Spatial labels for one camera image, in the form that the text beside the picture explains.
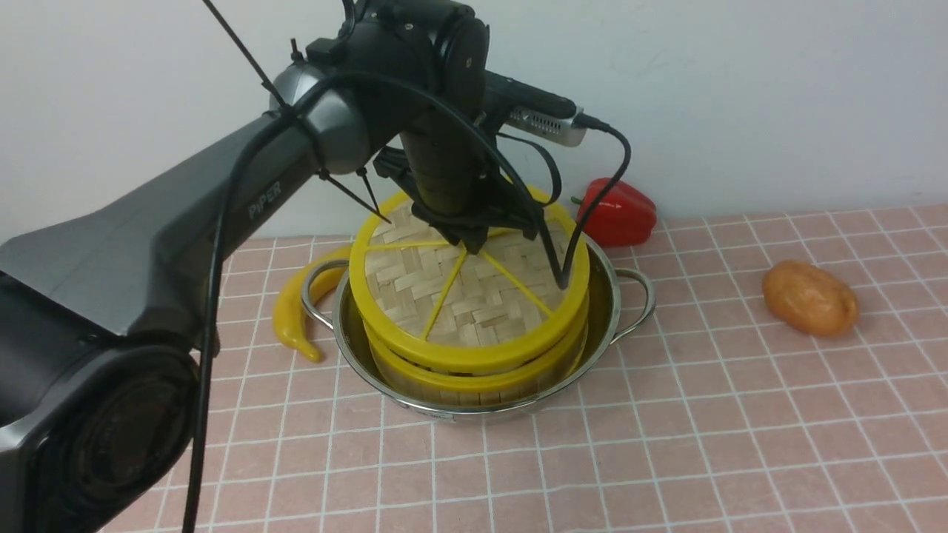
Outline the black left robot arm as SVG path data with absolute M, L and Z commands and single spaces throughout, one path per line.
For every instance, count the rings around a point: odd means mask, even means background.
M 190 451 L 196 526 L 223 264 L 307 180 L 400 136 L 393 181 L 469 247 L 539 208 L 483 115 L 489 27 L 454 1 L 346 1 L 270 108 L 104 208 L 2 246 L 2 530 L 95 532 Z

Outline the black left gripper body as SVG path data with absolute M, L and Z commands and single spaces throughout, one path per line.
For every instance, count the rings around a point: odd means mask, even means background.
M 403 133 L 400 149 L 373 159 L 377 175 L 412 201 L 412 215 L 447 243 L 478 254 L 491 229 L 512 229 L 529 240 L 538 227 L 530 207 L 489 161 L 481 142 L 464 133 Z

